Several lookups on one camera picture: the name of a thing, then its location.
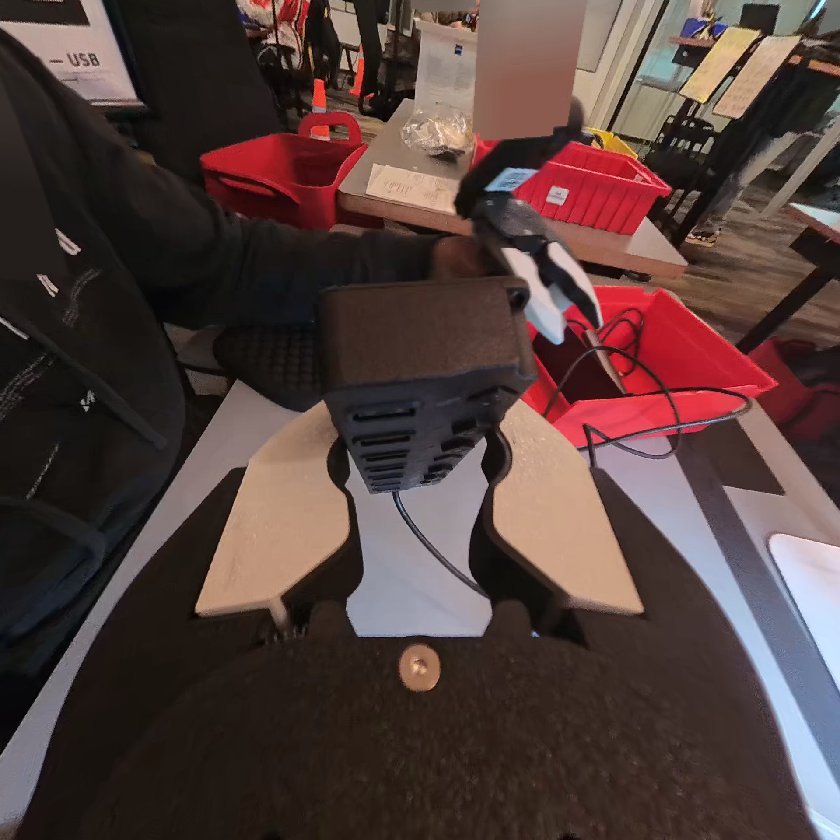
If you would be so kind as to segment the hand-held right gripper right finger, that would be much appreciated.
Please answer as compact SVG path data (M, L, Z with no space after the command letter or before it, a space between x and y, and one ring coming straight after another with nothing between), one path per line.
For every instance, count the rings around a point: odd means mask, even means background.
M591 469L547 419L515 402L488 432L481 470L471 573L492 605L523 604L543 636L575 609L644 613Z

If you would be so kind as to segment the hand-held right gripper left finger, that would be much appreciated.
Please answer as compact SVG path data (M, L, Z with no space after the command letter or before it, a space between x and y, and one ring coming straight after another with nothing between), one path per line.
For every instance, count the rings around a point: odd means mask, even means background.
M325 402L250 458L197 597L202 618L267 611L283 633L347 608L364 561L350 457Z

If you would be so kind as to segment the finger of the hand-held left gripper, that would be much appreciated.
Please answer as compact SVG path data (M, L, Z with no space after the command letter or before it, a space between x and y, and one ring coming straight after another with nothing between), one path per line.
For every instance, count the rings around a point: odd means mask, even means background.
M543 285L562 314L574 309L593 328L603 326L601 305L589 276L558 241L543 247Z
M527 320L547 341L562 344L567 328L564 312L543 283L537 263L530 255L509 246L501 247L500 254L510 273L528 284L529 298L524 307Z

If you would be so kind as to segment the black usb hub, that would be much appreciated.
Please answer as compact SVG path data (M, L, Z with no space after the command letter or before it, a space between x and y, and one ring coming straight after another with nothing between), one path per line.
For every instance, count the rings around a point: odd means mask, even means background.
M536 382L524 280L325 290L322 393L371 494L444 480Z

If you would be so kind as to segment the red plastic bin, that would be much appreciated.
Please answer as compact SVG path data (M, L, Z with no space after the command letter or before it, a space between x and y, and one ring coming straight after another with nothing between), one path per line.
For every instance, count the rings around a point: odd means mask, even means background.
M776 386L668 291L600 286L595 293L604 318L595 333L626 394L565 407L554 399L544 404L538 375L522 398L574 446L586 445L588 427L626 445L675 434L676 425L685 434L699 431ZM571 309L568 320L585 337L591 325L579 312Z

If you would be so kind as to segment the person's left hand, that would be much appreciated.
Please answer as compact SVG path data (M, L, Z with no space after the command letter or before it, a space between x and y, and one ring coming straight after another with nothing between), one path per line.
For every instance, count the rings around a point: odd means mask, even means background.
M508 273L499 259L474 236L445 236L432 247L427 278L457 280L503 277Z

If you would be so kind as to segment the black bin divider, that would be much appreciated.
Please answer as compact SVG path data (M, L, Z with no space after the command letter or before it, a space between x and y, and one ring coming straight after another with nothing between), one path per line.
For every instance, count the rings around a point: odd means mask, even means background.
M565 407L626 394L617 373L608 364L608 354L594 350L575 327L566 327L561 343L552 343L532 329L532 349L538 362L538 385L544 404L554 399Z

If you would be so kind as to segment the white paper sheet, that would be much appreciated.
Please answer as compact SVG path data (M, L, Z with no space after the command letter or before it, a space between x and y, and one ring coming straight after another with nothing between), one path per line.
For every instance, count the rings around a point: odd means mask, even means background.
M455 216L459 182L443 176L373 164L365 194L382 201Z

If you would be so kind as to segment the clear plastic bag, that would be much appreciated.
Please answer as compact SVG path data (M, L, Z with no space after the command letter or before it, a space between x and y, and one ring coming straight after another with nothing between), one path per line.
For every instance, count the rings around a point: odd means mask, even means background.
M401 138L408 148L444 161L471 156L476 146L471 116L440 103L416 108L404 122Z

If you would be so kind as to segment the yellow plastic bin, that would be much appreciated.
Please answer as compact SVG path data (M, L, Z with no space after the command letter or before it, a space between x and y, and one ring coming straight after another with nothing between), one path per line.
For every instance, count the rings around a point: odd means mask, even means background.
M598 148L615 154L622 154L638 161L638 154L617 134L603 131L601 129L585 127L582 131L582 138L587 140L592 148Z

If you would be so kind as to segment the black chair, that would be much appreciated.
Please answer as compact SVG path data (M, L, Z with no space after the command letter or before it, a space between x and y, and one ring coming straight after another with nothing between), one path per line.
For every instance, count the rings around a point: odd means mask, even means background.
M676 230L676 213L681 204L689 193L701 190L708 180L706 158L717 136L715 126L709 121L670 115L642 157L644 165L671 189L667 197L655 200L647 213L663 233Z

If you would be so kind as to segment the red plastic basket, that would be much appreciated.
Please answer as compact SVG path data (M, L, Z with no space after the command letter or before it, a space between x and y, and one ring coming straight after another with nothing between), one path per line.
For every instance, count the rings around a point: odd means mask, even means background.
M297 133L273 133L200 157L208 195L230 213L304 230L330 230L337 192L364 154L347 112L310 113Z

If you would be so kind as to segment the red bag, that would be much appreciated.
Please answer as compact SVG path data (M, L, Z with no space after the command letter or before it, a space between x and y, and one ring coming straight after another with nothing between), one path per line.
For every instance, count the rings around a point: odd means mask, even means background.
M748 358L776 382L758 401L790 443L816 443L838 433L837 346L819 350L812 342L771 338Z

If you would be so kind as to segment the easel board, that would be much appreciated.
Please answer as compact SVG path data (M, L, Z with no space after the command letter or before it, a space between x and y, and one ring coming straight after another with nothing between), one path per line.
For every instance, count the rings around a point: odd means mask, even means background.
M791 57L801 39L799 35L763 38L715 104L712 113L726 119L742 118Z
M686 81L679 95L697 103L705 103L750 46L761 37L757 29L729 27L717 39L706 57Z

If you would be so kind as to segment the black backpack yellow trim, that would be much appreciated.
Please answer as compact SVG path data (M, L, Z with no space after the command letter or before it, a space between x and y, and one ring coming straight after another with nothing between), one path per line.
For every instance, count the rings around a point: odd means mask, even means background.
M341 61L341 45L333 25L328 1L310 1L305 27L304 57L314 78L326 88L336 88Z

